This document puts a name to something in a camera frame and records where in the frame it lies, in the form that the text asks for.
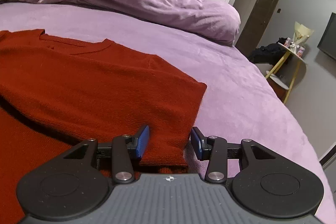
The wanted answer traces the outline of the dark clothes pile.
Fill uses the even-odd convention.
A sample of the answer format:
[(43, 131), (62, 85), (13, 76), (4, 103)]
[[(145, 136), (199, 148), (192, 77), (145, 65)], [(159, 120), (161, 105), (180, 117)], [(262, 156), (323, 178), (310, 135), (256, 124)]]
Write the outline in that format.
[(248, 56), (248, 60), (253, 64), (276, 65), (285, 53), (286, 50), (279, 43), (272, 43), (256, 48)]

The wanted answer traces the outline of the black wall television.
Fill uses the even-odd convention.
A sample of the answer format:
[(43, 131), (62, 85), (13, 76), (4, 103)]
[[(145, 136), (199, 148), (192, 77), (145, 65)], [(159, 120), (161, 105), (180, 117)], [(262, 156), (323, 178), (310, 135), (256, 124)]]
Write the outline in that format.
[(336, 13), (331, 13), (330, 19), (317, 47), (333, 60), (336, 60)]

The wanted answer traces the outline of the yellow-legged side table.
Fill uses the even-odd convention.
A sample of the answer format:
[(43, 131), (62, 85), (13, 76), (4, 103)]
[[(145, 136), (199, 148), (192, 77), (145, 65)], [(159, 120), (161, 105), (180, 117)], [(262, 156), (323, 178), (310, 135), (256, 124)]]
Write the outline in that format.
[(306, 67), (306, 62), (302, 58), (305, 48), (293, 43), (290, 46), (281, 43), (278, 45), (285, 50), (285, 53), (276, 65), (266, 71), (265, 78), (270, 79), (284, 90), (281, 101), (286, 104), (299, 74), (300, 66)]

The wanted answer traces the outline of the dark wooden door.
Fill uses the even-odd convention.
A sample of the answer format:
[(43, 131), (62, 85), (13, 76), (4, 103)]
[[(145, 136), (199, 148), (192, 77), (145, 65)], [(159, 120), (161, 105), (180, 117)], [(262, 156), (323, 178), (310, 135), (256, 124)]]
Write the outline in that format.
[(256, 0), (235, 46), (245, 57), (257, 48), (277, 3), (278, 0)]

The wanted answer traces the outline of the cream wrapped flower bouquet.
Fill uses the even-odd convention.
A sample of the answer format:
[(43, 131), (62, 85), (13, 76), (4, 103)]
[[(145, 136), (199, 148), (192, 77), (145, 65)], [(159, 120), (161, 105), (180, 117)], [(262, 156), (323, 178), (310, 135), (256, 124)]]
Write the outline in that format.
[(289, 49), (292, 52), (297, 53), (299, 48), (306, 43), (307, 39), (310, 38), (313, 33), (314, 30), (307, 28), (301, 23), (295, 22), (293, 39), (291, 40)]

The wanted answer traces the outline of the red knit sweater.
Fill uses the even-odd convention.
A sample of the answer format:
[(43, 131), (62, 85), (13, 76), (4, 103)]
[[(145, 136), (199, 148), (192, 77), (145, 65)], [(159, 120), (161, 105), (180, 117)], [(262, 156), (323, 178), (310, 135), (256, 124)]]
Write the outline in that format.
[(156, 55), (111, 40), (89, 43), (44, 30), (1, 32), (1, 223), (23, 217), (18, 181), (76, 142), (111, 141), (148, 125), (140, 166), (185, 173), (206, 85)]

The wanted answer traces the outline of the purple bed sheet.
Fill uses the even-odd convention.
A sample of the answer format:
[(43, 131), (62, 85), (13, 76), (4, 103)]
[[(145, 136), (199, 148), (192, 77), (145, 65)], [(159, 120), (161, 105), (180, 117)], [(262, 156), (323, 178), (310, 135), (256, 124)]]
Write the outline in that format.
[(314, 148), (261, 72), (236, 48), (117, 12), (71, 5), (3, 3), (1, 29), (44, 29), (49, 35), (93, 43), (109, 39), (162, 57), (207, 85), (196, 120), (203, 133), (230, 142), (251, 138), (311, 170), (325, 189), (316, 215), (335, 223), (333, 195)]

